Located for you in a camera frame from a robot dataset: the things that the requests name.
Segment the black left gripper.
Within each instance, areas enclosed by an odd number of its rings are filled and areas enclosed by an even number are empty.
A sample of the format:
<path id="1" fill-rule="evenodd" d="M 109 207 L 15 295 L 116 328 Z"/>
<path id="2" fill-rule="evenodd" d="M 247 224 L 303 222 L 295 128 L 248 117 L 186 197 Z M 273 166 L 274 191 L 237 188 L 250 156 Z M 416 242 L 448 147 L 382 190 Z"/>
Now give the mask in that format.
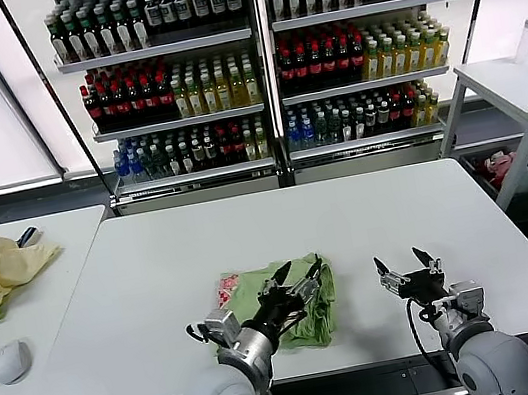
<path id="1" fill-rule="evenodd" d="M 304 277 L 295 283 L 291 290 L 283 289 L 292 266 L 291 262 L 287 261 L 276 269 L 271 278 L 264 280 L 263 287 L 258 292 L 260 307 L 253 316 L 253 321 L 275 332 L 281 332 L 303 320 L 308 315 L 305 305 L 312 301 L 321 287 L 323 265 L 322 259 L 317 257 Z"/>

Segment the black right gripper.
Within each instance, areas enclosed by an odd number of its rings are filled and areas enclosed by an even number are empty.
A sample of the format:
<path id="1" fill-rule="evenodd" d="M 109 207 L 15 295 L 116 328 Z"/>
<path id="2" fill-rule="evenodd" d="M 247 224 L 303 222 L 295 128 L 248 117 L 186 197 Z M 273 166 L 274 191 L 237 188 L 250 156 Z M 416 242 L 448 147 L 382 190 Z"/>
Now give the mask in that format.
<path id="1" fill-rule="evenodd" d="M 445 274 L 442 270 L 442 260 L 414 246 L 411 249 L 424 269 L 404 276 L 390 271 L 377 257 L 373 258 L 381 285 L 390 293 L 398 293 L 398 296 L 405 300 L 414 299 L 422 306 L 447 297 L 449 294 L 444 288 Z"/>

